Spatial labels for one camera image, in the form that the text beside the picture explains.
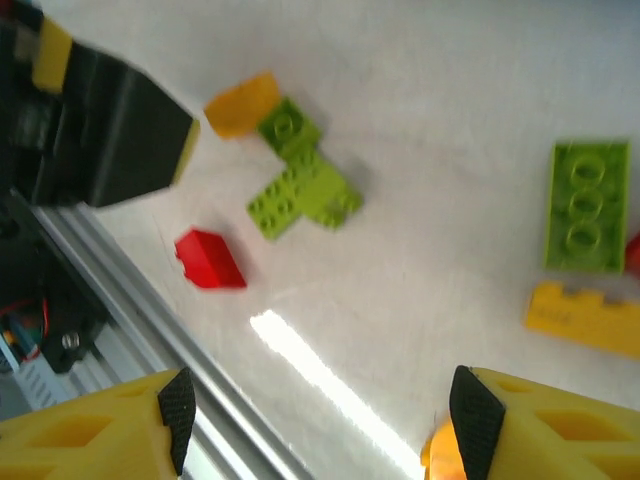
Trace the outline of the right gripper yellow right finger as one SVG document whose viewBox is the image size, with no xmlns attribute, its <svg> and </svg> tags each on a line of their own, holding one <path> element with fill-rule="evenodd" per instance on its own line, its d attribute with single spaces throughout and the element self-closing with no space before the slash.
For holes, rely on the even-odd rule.
<svg viewBox="0 0 640 480">
<path fill-rule="evenodd" d="M 460 365 L 449 412 L 469 479 L 639 476 L 636 410 Z"/>
</svg>

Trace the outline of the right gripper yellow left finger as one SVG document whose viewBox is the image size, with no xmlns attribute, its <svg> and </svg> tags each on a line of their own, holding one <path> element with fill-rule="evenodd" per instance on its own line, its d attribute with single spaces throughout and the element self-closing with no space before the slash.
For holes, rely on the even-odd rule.
<svg viewBox="0 0 640 480">
<path fill-rule="evenodd" d="M 166 370 L 1 424 L 4 479 L 177 479 L 196 400 L 187 368 Z"/>
</svg>

